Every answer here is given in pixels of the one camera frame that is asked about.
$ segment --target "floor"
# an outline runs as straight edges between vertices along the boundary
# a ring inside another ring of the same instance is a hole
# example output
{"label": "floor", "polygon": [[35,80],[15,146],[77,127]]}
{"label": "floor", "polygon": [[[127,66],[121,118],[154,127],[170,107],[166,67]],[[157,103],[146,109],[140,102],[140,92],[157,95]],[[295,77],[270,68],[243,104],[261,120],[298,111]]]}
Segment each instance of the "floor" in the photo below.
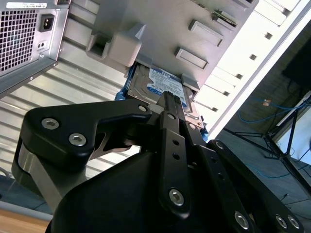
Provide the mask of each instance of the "floor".
{"label": "floor", "polygon": [[[236,115],[226,127],[236,132],[256,133],[247,124],[241,122]],[[277,177],[288,174],[288,171],[280,161],[265,159],[264,155],[269,156],[268,153],[227,132],[222,131],[218,139],[224,142],[245,164],[255,167],[263,175]],[[266,146],[261,138],[251,138],[251,140],[262,146]],[[302,162],[297,163],[297,167],[303,167],[305,165]],[[250,166],[249,168],[280,200],[283,199],[282,202],[293,213],[300,217],[301,222],[306,228],[306,232],[311,232],[311,200],[308,199],[295,179],[291,175],[282,178],[266,178]],[[310,166],[307,166],[305,170],[311,175]],[[301,172],[311,184],[311,177],[305,171],[301,170]]]}

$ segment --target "screw head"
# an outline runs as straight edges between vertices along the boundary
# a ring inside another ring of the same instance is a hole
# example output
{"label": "screw head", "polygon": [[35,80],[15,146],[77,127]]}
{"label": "screw head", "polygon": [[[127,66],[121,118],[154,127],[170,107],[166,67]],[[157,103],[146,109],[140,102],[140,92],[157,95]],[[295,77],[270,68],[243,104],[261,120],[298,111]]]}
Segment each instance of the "screw head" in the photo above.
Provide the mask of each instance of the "screw head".
{"label": "screw head", "polygon": [[175,120],[175,117],[172,114],[167,113],[167,115],[169,116],[170,119]]}
{"label": "screw head", "polygon": [[53,118],[45,118],[41,121],[41,124],[48,130],[55,130],[59,127],[58,121]]}
{"label": "screw head", "polygon": [[288,220],[290,221],[290,223],[296,227],[297,229],[299,229],[299,224],[298,222],[296,221],[296,219],[294,219],[292,216],[288,215]]}
{"label": "screw head", "polygon": [[184,204],[184,196],[177,189],[171,189],[169,196],[175,205],[182,206]]}
{"label": "screw head", "polygon": [[147,108],[144,107],[144,106],[142,106],[142,105],[138,106],[138,108],[139,108],[141,111],[143,111],[143,112],[146,112],[146,111],[147,111]]}
{"label": "screw head", "polygon": [[223,146],[219,142],[216,142],[216,146],[220,149],[223,149]]}
{"label": "screw head", "polygon": [[191,123],[189,123],[189,127],[192,128],[193,130],[196,130],[195,125],[193,125],[193,124],[191,124]]}
{"label": "screw head", "polygon": [[286,222],[284,221],[284,219],[281,218],[280,215],[276,215],[276,220],[281,225],[281,227],[283,227],[285,229],[287,228]]}
{"label": "screw head", "polygon": [[234,213],[234,218],[236,220],[236,222],[244,229],[247,230],[249,228],[249,224],[247,219],[239,212],[236,211]]}
{"label": "screw head", "polygon": [[73,133],[69,136],[69,142],[77,147],[82,147],[86,144],[86,137],[80,133]]}

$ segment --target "metal grille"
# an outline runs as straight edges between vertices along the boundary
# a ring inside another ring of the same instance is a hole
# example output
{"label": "metal grille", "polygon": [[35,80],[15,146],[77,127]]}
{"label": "metal grille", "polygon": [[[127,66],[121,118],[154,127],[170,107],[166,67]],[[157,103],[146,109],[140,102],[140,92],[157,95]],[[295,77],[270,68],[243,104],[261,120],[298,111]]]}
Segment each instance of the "metal grille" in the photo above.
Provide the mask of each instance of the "metal grille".
{"label": "metal grille", "polygon": [[30,61],[36,18],[35,10],[1,12],[0,73]]}

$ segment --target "cable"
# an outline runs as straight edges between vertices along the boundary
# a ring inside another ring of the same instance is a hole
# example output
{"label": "cable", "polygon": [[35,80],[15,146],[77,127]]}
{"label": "cable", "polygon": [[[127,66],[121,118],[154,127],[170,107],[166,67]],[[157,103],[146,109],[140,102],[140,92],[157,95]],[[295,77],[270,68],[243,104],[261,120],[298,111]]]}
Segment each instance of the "cable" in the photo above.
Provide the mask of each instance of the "cable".
{"label": "cable", "polygon": [[309,149],[297,161],[295,161],[295,163],[298,163],[310,150],[311,150],[311,140],[309,144]]}
{"label": "cable", "polygon": [[264,100],[264,99],[252,99],[252,100],[255,100],[255,101],[259,101],[259,102],[265,102],[265,103],[268,103],[269,105],[271,106],[274,106],[276,108],[280,108],[280,109],[285,109],[285,110],[294,110],[294,109],[299,109],[299,108],[303,108],[305,105],[306,105],[306,102],[303,102],[301,105],[299,105],[298,107],[294,107],[294,108],[288,108],[288,107],[283,107],[283,106],[280,106],[276,103],[273,103],[273,102],[269,102],[267,100]]}
{"label": "cable", "polygon": [[306,174],[311,178],[311,175],[303,168],[303,170],[306,172]]}
{"label": "cable", "polygon": [[[267,175],[263,174],[261,171],[259,171],[256,167],[254,167],[254,166],[252,166],[252,165],[250,165],[250,164],[245,164],[245,165],[251,167],[251,168],[254,169],[256,172],[258,172],[259,175],[261,175],[261,176],[263,176],[263,177],[265,177],[265,178],[277,179],[277,178],[282,178],[282,177],[285,177],[285,176],[290,175],[290,173],[287,173],[287,174],[284,174],[284,175],[281,175],[281,176],[267,176]],[[304,169],[304,168],[306,168],[307,166],[309,166],[309,165],[305,165],[305,166],[299,168],[298,170]]]}
{"label": "cable", "polygon": [[3,169],[2,167],[0,167],[0,172],[4,173],[7,179],[11,178],[10,173],[5,169]]}
{"label": "cable", "polygon": [[280,113],[278,113],[278,114],[274,114],[274,115],[272,115],[272,116],[268,116],[268,117],[263,118],[263,119],[260,119],[260,120],[245,120],[245,119],[243,119],[243,118],[241,117],[240,109],[239,109],[239,110],[238,110],[238,116],[239,116],[240,120],[243,121],[244,123],[258,123],[258,122],[262,122],[262,121],[271,119],[271,118],[273,118],[274,116],[278,116],[278,115],[280,115],[280,114],[287,113],[287,112],[289,112],[289,111],[290,111],[290,110],[285,110],[285,111],[283,111],[283,112],[280,112]]}
{"label": "cable", "polygon": [[268,120],[268,119],[271,119],[271,118],[276,118],[276,116],[280,115],[280,114],[283,114],[283,113],[287,113],[288,111],[291,111],[291,110],[294,110],[294,109],[299,109],[299,108],[303,108],[305,106],[309,106],[308,105],[308,101],[305,101],[303,102],[300,106],[298,107],[295,107],[295,108],[287,108],[287,107],[283,107],[283,106],[280,106],[278,104],[275,104],[275,103],[272,103],[272,102],[268,102],[266,100],[263,100],[263,99],[252,99],[252,100],[255,100],[255,101],[260,101],[260,102],[266,102],[268,104],[270,104],[271,106],[274,106],[276,108],[280,108],[280,109],[285,109],[285,111],[283,112],[280,112],[280,113],[275,113],[273,114],[272,116],[268,116],[266,118],[263,118],[263,119],[260,119],[260,120],[245,120],[241,117],[241,113],[240,113],[240,109],[238,110],[238,116],[239,116],[239,119],[241,121],[243,121],[244,123],[258,123],[258,122],[262,122],[262,121],[265,121],[265,120]]}
{"label": "cable", "polygon": [[292,205],[292,204],[296,204],[296,203],[304,202],[304,201],[307,201],[307,200],[310,200],[310,199],[308,198],[308,199],[304,199],[304,200],[299,200],[299,201],[295,201],[295,202],[288,203],[288,204],[284,204],[284,205]]}
{"label": "cable", "polygon": [[43,205],[43,204],[45,204],[46,203],[46,201],[45,202],[43,202],[43,203],[41,203],[41,204],[39,204],[37,207],[35,207],[33,210],[36,210],[37,208],[39,208],[41,205]]}

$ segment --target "power supply unit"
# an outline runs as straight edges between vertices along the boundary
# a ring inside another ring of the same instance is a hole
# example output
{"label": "power supply unit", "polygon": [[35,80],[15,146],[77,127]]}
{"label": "power supply unit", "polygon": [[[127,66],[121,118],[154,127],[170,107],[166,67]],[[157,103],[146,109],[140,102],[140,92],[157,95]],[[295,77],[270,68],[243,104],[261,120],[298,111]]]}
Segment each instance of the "power supply unit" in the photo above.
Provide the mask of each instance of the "power supply unit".
{"label": "power supply unit", "polygon": [[0,98],[56,66],[70,0],[0,1]]}

